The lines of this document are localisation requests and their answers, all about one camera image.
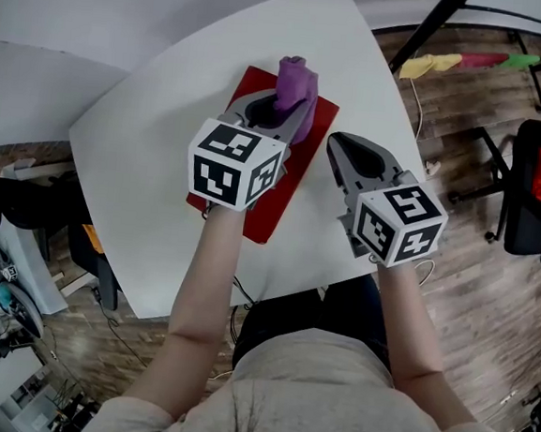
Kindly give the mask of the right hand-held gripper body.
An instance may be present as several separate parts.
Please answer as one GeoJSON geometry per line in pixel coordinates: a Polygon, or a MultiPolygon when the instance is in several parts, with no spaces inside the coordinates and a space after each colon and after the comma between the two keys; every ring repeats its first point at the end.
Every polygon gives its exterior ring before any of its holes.
{"type": "Polygon", "coordinates": [[[356,258],[389,268],[437,249],[448,215],[431,186],[416,180],[403,171],[356,192],[353,207],[339,218],[356,258]]]}

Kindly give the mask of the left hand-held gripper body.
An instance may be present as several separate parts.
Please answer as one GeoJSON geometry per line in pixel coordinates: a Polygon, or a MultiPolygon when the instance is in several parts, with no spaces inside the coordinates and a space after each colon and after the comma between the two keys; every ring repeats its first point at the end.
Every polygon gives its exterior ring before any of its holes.
{"type": "Polygon", "coordinates": [[[243,113],[206,119],[188,148],[191,194],[241,212],[273,188],[290,155],[293,127],[247,125],[243,113]]]}

